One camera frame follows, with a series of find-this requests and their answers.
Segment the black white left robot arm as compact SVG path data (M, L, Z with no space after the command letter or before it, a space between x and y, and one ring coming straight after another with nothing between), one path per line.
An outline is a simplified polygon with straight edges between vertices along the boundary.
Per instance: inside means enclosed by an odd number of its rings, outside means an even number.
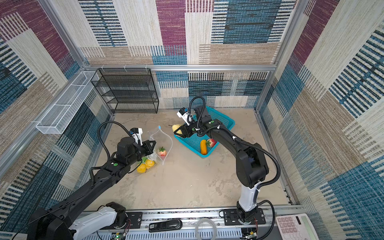
M48 210L38 209L27 230L29 240L81 240L108 226L126 222L125 208L113 203L99 212L78 220L80 214L102 193L131 172L133 164L155 152L156 141L136 142L134 137L120 140L117 150L105 164L90 168L90 180Z

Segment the clear zip top bag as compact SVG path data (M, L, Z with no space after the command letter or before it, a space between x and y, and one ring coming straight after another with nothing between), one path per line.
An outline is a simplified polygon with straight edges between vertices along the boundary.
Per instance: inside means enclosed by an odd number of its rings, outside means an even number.
M150 169L147 169L147 171L145 173L155 169L158 166L164 165L165 160L167 159L167 157L168 157L168 155L169 155L169 153L170 153L170 151L171 151L171 149L173 147L173 140L172 140L172 138L169 135L167 135L162 130L161 126L158 126L157 128L155 128L155 129L153 129L151 131L148 131L146 136L147 136L147 138L145 140L151 140L151 141L154 140L154 141L156 141L156 146L155 146L155 149L154 149L154 153L151 154L151 155L146 156L148 159L154 161L156 164L153 167L151 167ZM159 148L161 148L161 147L164 147L167 150L167 156L165 158L161 158L158 155ZM144 164L144 163L142 163L142 160L140 161L140 163L134 169L134 173L135 174L140 174L140 173L137 172L137 167L140 164Z

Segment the orange yellow toy mango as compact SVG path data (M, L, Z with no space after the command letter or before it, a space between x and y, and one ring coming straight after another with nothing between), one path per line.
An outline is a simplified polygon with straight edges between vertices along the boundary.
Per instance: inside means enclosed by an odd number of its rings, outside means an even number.
M200 153L205 156L208 153L207 141L201 140L200 142Z

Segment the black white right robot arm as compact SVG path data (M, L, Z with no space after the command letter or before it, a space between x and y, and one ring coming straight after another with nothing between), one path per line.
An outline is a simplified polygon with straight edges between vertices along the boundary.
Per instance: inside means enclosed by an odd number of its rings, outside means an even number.
M241 196L237 202L239 222L248 224L258 213L257 199L264 185L269 168L265 151L259 144L252 145L233 134L219 119L214 119L204 107L195 108L194 119L187 108L181 108L177 116L184 124L174 130L180 138L191 138L201 134L223 145L236 159L236 174L242 184Z

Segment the yellow toy lemon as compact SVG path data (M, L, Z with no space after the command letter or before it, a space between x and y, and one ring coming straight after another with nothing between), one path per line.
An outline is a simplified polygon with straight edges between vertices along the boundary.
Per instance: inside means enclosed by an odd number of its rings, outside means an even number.
M150 168L153 167L155 164L156 164L156 163L155 163L154 161L150 160L150 159L147 159L147 160L145 161L145 166L146 166L147 169L150 169Z

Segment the teal plastic basket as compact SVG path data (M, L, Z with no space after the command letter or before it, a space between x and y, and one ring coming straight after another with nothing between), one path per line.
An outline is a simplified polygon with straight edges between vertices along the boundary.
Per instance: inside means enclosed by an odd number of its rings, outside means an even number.
M211 115L213 120L219 120L221 121L228 130L231 130L235 126L235 121L228 117L227 115L213 109L210 107L207 107L208 113ZM190 138L180 138L179 136L174 135L176 140L181 142L186 148L191 150L193 153L197 154L201 158L207 158L211 155L211 153L216 149L216 147L219 145L219 143L216 143L212 148L208 147L208 153L206 155L201 154L201 147L200 143L202 140L209 140L209 136L205 135L204 137L198 137L196 134L191 136Z

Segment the pale yellow toy fruit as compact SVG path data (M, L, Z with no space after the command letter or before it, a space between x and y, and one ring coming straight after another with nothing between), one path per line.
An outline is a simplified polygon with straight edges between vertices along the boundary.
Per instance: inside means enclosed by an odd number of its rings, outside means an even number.
M172 130L174 132L174 135L178 135L178 136L182 135L182 130L180 129L181 126L182 126L181 124L172 125Z

